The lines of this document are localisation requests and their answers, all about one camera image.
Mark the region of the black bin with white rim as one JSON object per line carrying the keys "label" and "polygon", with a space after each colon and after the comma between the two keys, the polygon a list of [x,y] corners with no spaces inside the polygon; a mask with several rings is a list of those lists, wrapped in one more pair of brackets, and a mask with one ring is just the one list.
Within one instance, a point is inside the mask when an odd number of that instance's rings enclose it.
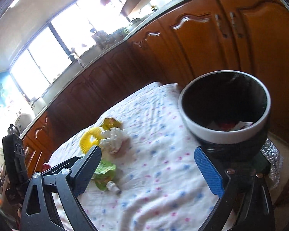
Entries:
{"label": "black bin with white rim", "polygon": [[[249,160],[266,141],[271,96],[251,74],[218,70],[199,76],[180,93],[178,108],[185,126],[216,159]],[[253,124],[237,131],[217,125],[240,121]]]}

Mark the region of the white floral tablecloth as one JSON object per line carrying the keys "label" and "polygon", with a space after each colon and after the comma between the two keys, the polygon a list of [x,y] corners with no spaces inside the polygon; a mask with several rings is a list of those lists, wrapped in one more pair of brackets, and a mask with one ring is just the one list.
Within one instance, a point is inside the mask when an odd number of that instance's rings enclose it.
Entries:
{"label": "white floral tablecloth", "polygon": [[100,191],[90,182],[79,202],[98,230],[198,230],[218,197],[194,161],[198,142],[178,111],[177,84],[154,82],[107,110],[128,137],[115,154],[115,184]]}

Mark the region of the white pot by window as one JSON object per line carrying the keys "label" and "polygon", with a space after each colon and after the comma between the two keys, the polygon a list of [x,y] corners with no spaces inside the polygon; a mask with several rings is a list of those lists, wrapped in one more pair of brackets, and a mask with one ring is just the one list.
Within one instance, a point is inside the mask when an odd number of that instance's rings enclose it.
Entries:
{"label": "white pot by window", "polygon": [[34,115],[37,116],[40,111],[46,107],[46,103],[45,101],[43,100],[42,97],[39,97],[39,98],[32,98],[29,102],[30,106],[31,106],[31,109],[32,111],[34,112]]}

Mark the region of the steel electric kettle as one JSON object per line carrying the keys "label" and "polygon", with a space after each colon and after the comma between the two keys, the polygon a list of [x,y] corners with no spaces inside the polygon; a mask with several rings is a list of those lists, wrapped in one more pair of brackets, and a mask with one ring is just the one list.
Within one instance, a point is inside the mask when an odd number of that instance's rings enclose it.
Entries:
{"label": "steel electric kettle", "polygon": [[18,137],[20,136],[20,132],[19,132],[18,128],[14,124],[10,124],[7,132],[8,132],[8,135],[15,134]]}

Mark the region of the red white 1928 box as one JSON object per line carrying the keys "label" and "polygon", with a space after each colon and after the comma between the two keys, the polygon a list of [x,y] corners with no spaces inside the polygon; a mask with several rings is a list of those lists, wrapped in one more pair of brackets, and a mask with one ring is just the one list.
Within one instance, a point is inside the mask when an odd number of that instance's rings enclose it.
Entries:
{"label": "red white 1928 box", "polygon": [[233,131],[242,130],[242,129],[245,129],[245,128],[251,126],[252,124],[253,124],[252,122],[240,121],[234,126],[234,128],[232,130]]}

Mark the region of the condiment jars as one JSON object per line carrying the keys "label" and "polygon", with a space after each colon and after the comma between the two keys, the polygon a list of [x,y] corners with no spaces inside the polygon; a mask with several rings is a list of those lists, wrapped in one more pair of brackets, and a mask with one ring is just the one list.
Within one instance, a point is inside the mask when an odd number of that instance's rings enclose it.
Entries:
{"label": "condiment jars", "polygon": [[153,12],[156,12],[156,11],[158,10],[158,8],[157,8],[155,5],[152,5],[152,6],[151,6],[151,10],[152,10]]}

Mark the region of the wooden knife block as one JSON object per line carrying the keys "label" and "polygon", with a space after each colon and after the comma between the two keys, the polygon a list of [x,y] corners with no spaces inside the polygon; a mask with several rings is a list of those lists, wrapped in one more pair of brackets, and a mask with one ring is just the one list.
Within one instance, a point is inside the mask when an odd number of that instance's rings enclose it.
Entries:
{"label": "wooden knife block", "polygon": [[101,30],[92,35],[93,40],[97,43],[100,49],[105,49],[107,46],[107,34]]}

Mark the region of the red snack bag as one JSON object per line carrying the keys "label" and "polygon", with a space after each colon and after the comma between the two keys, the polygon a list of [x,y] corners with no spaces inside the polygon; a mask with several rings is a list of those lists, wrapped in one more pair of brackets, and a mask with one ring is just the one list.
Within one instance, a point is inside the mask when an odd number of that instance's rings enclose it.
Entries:
{"label": "red snack bag", "polygon": [[217,125],[221,131],[231,131],[236,126],[236,123],[225,122],[225,123],[218,123]]}

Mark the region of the silver bubble foil mat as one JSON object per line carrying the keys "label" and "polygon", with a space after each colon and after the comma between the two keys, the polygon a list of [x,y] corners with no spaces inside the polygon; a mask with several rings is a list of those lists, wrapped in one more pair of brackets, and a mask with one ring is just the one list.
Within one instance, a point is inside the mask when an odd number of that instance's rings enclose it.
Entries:
{"label": "silver bubble foil mat", "polygon": [[280,183],[280,174],[283,166],[283,156],[280,154],[280,151],[269,138],[266,139],[260,151],[271,165],[268,173],[269,189],[275,189]]}

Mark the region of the white tissue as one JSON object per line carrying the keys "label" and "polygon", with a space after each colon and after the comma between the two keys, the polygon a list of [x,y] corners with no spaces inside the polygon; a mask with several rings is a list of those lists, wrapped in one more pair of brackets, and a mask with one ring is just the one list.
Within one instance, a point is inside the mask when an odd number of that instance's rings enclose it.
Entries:
{"label": "white tissue", "polygon": [[102,139],[99,141],[99,147],[106,150],[109,154],[117,153],[121,149],[123,143],[128,139],[127,132],[118,127],[104,130],[101,135]]}

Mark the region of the white rice cooker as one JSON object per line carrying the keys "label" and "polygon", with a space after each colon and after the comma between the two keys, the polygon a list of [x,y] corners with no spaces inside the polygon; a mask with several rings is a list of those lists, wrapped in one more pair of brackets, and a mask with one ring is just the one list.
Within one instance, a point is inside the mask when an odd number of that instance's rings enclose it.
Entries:
{"label": "white rice cooker", "polygon": [[34,119],[35,117],[31,114],[21,113],[15,121],[15,127],[22,133]]}

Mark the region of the chrome sink faucet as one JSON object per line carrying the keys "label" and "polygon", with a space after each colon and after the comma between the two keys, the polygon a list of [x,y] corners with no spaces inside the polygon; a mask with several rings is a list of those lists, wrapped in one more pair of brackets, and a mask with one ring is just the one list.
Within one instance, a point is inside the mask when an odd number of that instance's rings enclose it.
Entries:
{"label": "chrome sink faucet", "polygon": [[85,67],[84,62],[82,61],[80,56],[76,53],[75,48],[71,48],[68,58],[71,59],[73,62],[77,62],[82,68]]}

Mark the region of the small red wrapper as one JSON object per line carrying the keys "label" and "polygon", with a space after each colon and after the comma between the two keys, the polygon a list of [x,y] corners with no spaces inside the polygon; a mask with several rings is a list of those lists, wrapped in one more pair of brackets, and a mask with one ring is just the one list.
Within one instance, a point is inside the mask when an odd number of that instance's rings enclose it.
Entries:
{"label": "small red wrapper", "polygon": [[48,163],[44,163],[42,165],[42,172],[45,172],[45,171],[47,171],[50,168],[51,168],[51,166]]}

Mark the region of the white ceramic pot with lid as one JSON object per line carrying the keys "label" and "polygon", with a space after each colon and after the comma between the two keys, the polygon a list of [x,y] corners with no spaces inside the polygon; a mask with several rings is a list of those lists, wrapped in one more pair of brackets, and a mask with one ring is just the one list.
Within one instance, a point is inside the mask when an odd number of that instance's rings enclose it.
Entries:
{"label": "white ceramic pot with lid", "polygon": [[137,26],[138,24],[140,24],[142,22],[142,20],[138,17],[138,18],[133,18],[130,22],[129,25],[130,26]]}

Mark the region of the wooden lower cabinets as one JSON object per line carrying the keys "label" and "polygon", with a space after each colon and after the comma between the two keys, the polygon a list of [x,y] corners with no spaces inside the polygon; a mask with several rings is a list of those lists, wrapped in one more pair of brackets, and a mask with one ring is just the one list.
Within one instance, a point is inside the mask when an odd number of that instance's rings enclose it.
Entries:
{"label": "wooden lower cabinets", "polygon": [[28,173],[125,97],[159,81],[187,85],[240,70],[268,88],[271,132],[289,143],[289,11],[280,0],[187,0],[154,14],[55,93],[22,135]]}

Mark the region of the green spout pouch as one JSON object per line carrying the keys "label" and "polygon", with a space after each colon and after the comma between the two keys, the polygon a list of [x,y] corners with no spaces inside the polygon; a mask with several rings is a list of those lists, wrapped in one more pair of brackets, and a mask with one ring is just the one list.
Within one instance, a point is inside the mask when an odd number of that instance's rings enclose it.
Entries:
{"label": "green spout pouch", "polygon": [[109,161],[101,160],[92,176],[92,180],[99,190],[108,190],[114,194],[120,194],[121,190],[113,181],[115,175],[116,165]]}

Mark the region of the yellow wrapper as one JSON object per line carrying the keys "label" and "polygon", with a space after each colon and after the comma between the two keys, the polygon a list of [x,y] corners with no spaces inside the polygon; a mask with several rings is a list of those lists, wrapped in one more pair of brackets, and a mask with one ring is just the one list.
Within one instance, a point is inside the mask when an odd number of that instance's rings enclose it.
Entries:
{"label": "yellow wrapper", "polygon": [[115,118],[105,118],[100,125],[101,128],[104,130],[111,130],[112,128],[122,128],[122,123],[120,121],[117,121]]}

